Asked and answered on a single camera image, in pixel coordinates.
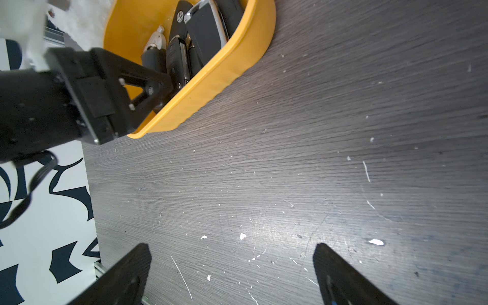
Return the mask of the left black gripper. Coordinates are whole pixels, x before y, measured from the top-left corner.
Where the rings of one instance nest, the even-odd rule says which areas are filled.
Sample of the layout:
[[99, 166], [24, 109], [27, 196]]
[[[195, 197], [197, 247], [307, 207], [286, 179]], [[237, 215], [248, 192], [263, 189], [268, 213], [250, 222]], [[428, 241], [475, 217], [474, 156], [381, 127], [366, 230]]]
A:
[[2, 162], [80, 137], [102, 145], [126, 136], [174, 89], [168, 74], [103, 48], [51, 48], [45, 58], [54, 74], [1, 72]]

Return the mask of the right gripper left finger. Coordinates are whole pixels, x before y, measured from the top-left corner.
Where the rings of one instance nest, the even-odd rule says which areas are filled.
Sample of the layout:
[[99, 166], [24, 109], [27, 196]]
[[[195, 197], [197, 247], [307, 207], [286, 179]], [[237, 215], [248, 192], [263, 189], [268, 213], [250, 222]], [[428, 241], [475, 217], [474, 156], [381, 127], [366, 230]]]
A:
[[142, 304], [151, 260], [149, 245], [138, 244], [70, 304]]

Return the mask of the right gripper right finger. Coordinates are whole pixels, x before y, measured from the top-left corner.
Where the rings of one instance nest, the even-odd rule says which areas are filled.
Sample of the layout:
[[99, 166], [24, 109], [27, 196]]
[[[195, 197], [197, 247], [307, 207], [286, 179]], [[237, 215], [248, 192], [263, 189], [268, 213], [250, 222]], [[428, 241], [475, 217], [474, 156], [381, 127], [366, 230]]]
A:
[[316, 245], [313, 266], [324, 304], [395, 304], [325, 243]]

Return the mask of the white key fob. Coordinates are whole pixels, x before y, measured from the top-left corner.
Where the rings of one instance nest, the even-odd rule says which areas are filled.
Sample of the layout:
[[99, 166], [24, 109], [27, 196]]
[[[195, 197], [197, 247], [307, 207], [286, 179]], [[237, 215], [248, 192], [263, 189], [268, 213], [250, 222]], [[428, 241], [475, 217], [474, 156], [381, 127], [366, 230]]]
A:
[[144, 47], [144, 53], [148, 50], [157, 49], [157, 50], [165, 50], [166, 49], [166, 37], [165, 37], [165, 28], [162, 25], [159, 25], [158, 28], [151, 34], [151, 37], [147, 41]]

